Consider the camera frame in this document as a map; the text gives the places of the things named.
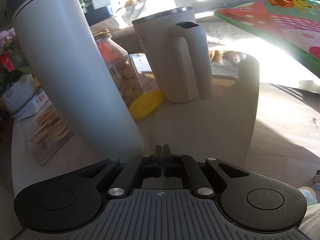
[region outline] white label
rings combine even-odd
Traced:
[[[36,107],[35,113],[38,113],[38,111],[44,106],[44,104],[49,100],[47,94],[42,91],[39,96],[35,100],[33,100],[33,104]]]

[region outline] plaid pattern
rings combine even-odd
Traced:
[[[320,23],[286,15],[269,14],[271,21],[280,29],[297,29],[320,33]]]

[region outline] bottle lid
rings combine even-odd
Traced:
[[[93,37],[96,42],[99,42],[104,38],[111,38],[111,34],[108,29],[105,29],[102,32],[96,33],[95,35],[93,35]]]

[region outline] white flower pot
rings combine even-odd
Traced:
[[[15,114],[32,98],[36,90],[32,75],[23,75],[0,99],[8,113]]]

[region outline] glass jar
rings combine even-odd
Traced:
[[[121,97],[129,107],[133,100],[142,95],[143,90],[128,53],[111,40],[108,29],[93,37]]]

